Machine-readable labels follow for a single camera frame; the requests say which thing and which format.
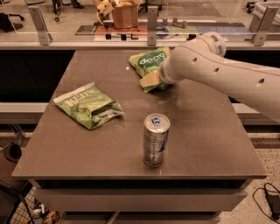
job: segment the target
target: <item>drawer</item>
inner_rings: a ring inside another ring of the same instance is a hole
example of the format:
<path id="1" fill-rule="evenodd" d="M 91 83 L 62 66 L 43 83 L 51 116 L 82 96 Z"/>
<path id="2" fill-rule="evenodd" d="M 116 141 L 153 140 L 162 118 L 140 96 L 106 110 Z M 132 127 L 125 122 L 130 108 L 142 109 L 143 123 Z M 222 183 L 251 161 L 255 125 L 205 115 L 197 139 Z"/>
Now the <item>drawer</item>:
<path id="1" fill-rule="evenodd" d="M 35 196 L 54 211 L 231 211 L 245 197 L 239 189 L 38 189 Z"/>
<path id="2" fill-rule="evenodd" d="M 62 215 L 64 224 L 216 224 L 218 216 L 189 215 L 186 213 L 119 213 L 111 220 L 114 213 L 92 215 Z"/>

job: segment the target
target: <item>table top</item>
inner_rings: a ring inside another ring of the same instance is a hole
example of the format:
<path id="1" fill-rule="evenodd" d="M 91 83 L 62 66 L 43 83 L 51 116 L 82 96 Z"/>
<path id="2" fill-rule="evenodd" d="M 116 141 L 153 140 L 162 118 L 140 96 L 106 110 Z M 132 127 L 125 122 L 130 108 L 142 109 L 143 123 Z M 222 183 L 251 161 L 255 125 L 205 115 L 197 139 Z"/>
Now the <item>table top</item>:
<path id="1" fill-rule="evenodd" d="M 146 94 L 129 57 L 137 50 L 76 51 L 12 176 L 19 179 L 263 179 L 265 170 L 229 99 L 184 80 Z M 88 130 L 53 98 L 94 81 L 121 115 Z M 164 163 L 143 161 L 144 119 L 171 121 Z"/>

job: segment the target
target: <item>silver can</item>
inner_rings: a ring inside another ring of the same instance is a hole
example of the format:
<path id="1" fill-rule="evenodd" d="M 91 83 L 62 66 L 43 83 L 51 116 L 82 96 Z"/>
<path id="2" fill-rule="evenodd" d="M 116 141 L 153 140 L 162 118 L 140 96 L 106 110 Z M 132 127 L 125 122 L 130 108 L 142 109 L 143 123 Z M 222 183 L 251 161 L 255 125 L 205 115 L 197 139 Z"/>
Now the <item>silver can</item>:
<path id="1" fill-rule="evenodd" d="M 151 114 L 145 118 L 143 131 L 143 161 L 157 167 L 164 162 L 170 121 L 165 115 Z"/>

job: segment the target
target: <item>can lid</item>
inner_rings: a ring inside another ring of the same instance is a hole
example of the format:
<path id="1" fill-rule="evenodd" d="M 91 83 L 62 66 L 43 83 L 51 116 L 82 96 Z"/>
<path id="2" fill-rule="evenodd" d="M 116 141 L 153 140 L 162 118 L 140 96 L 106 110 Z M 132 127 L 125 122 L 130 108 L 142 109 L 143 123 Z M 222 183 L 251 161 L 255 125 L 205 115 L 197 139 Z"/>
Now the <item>can lid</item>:
<path id="1" fill-rule="evenodd" d="M 165 115 L 161 114 L 151 114 L 145 118 L 145 127 L 156 133 L 162 133 L 170 128 L 170 121 Z"/>

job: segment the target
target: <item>clutter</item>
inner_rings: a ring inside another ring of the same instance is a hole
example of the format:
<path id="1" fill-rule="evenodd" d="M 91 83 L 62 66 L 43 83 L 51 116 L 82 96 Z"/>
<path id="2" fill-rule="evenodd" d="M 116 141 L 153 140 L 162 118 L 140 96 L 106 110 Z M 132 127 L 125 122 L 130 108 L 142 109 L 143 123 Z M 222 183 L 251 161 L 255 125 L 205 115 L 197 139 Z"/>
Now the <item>clutter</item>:
<path id="1" fill-rule="evenodd" d="M 87 129 L 95 129 L 116 116 L 123 108 L 92 82 L 53 100 L 59 108 Z"/>
<path id="2" fill-rule="evenodd" d="M 167 84 L 157 81 L 157 72 L 154 71 L 158 71 L 160 63 L 169 56 L 170 48 L 166 46 L 154 51 L 142 52 L 129 58 L 129 63 L 143 79 L 140 83 L 145 93 L 154 88 L 164 90 L 168 87 Z"/>
<path id="3" fill-rule="evenodd" d="M 164 162 L 169 128 L 170 121 L 165 115 L 156 113 L 145 118 L 143 161 L 148 166 L 158 167 Z"/>
<path id="4" fill-rule="evenodd" d="M 48 208 L 34 198 L 34 211 L 32 214 L 33 222 L 28 224 L 60 224 L 61 214 L 54 211 L 49 211 Z"/>
<path id="5" fill-rule="evenodd" d="M 101 25 L 109 19 L 112 12 L 115 28 L 131 28 L 138 26 L 139 1 L 104 0 L 97 6 L 97 19 Z"/>

